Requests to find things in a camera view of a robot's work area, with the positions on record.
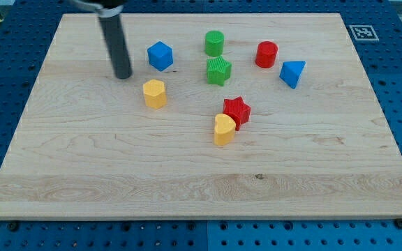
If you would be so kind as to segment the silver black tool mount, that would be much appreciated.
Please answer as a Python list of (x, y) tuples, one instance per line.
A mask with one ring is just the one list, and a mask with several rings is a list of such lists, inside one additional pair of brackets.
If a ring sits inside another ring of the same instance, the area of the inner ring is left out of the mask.
[(95, 13), (99, 17), (114, 17), (122, 12), (124, 4), (115, 3), (113, 6), (103, 4), (102, 1), (69, 0), (74, 7), (87, 12)]

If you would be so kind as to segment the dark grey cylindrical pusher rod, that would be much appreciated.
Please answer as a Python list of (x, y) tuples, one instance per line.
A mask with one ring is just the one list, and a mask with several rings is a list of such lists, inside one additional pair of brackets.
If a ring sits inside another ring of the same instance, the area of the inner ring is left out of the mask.
[(128, 79), (133, 74), (133, 71), (120, 15), (99, 17), (98, 20), (115, 77)]

